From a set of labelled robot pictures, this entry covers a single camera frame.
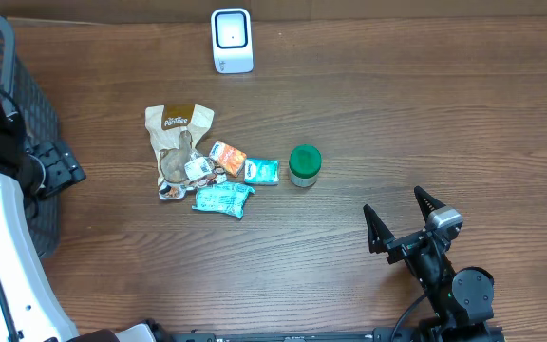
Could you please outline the teal wet wipes pack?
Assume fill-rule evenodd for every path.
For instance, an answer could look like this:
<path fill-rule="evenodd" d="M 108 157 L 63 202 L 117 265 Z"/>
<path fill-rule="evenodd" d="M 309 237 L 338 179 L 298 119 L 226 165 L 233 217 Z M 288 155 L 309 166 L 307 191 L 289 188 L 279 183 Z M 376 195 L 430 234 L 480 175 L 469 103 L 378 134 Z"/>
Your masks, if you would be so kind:
<path fill-rule="evenodd" d="M 237 182 L 224 182 L 204 187 L 197 191 L 196 203 L 192 208 L 242 219 L 244 204 L 254 192 L 253 187 Z"/>

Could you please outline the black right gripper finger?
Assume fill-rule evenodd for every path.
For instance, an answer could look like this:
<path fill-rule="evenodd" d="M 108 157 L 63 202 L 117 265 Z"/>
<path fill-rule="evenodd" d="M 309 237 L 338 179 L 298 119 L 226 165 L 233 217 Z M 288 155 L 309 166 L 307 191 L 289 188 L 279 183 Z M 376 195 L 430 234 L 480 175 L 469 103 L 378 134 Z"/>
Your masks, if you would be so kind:
<path fill-rule="evenodd" d="M 435 210 L 445 207 L 445 204 L 427 193 L 421 186 L 414 188 L 414 195 L 422 212 L 424 221 Z"/>
<path fill-rule="evenodd" d="M 368 228 L 368 248 L 371 253 L 384 253 L 395 236 L 379 218 L 375 210 L 368 204 L 363 207 Z"/>

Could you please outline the mixed beans printed bag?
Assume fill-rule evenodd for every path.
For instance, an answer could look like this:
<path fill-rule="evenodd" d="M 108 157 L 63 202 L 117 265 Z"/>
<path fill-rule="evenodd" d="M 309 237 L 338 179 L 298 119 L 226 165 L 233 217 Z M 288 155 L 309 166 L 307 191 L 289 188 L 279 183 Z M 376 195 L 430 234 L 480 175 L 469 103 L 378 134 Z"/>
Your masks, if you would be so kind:
<path fill-rule="evenodd" d="M 188 159 L 167 154 L 160 159 L 163 181 L 159 187 L 161 200 L 181 200 L 188 192 L 224 183 L 226 171 L 210 157 L 192 151 Z"/>

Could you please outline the brown Pantree mushroom bag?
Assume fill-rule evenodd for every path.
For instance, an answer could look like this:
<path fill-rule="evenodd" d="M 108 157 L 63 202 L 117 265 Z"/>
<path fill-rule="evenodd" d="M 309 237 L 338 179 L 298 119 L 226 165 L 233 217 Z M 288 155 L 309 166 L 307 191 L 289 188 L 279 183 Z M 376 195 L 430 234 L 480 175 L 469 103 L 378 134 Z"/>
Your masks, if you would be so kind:
<path fill-rule="evenodd" d="M 184 165 L 212 127 L 215 111 L 199 104 L 167 104 L 149 106 L 144 114 L 157 161 L 157 184 L 188 181 Z"/>

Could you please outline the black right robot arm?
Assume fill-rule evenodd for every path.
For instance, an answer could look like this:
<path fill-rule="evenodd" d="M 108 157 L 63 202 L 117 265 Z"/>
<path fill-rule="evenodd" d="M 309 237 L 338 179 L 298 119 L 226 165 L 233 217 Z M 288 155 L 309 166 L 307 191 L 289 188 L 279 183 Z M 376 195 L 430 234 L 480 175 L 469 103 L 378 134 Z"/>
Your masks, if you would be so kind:
<path fill-rule="evenodd" d="M 493 276 L 480 267 L 456 271 L 446 256 L 462 230 L 462 215 L 420 186 L 414 195 L 424 227 L 405 237 L 395 237 L 371 206 L 363 206 L 369 251 L 385 254 L 389 264 L 402 261 L 424 291 L 393 327 L 374 329 L 373 339 L 503 341 L 502 329 L 487 324 L 494 317 Z"/>

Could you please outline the teal Kleenex tissue pack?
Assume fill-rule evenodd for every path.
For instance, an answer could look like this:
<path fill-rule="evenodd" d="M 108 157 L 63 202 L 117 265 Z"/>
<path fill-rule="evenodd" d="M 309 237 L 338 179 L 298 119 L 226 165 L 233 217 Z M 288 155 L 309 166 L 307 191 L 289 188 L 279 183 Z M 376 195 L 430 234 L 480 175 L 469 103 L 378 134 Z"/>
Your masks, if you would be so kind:
<path fill-rule="evenodd" d="M 244 181 L 255 185 L 278 185 L 279 161 L 247 159 L 244 162 Z"/>

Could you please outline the orange Kleenex tissue pack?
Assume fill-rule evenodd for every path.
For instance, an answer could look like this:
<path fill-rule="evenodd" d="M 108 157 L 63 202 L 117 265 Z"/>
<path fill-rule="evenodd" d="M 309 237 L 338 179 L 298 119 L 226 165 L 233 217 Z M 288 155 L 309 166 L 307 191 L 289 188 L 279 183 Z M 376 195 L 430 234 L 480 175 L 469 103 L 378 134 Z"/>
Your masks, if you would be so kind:
<path fill-rule="evenodd" d="M 238 176 L 247 159 L 244 152 L 222 141 L 214 143 L 209 157 L 234 177 Z"/>

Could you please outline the green lid beige jar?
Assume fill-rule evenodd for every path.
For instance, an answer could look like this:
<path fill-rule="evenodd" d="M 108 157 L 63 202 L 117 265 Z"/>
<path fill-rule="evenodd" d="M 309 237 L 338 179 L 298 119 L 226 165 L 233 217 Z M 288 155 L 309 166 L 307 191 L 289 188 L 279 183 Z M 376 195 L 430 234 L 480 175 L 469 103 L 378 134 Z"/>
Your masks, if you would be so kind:
<path fill-rule="evenodd" d="M 317 182 L 322 167 L 320 151 L 313 145 L 298 145 L 289 158 L 290 180 L 298 187 L 310 187 Z"/>

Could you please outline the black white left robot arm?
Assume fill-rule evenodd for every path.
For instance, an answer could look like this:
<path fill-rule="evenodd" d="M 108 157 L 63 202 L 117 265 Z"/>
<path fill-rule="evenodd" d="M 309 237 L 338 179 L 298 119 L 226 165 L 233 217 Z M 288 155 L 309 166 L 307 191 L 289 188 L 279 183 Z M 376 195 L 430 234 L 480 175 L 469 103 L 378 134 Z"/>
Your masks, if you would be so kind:
<path fill-rule="evenodd" d="M 47 281 L 28 222 L 42 201 L 83 181 L 85 172 L 62 142 L 28 145 L 20 110 L 7 114 L 0 89 L 0 341 L 167 341 L 148 319 L 121 332 L 81 334 Z"/>

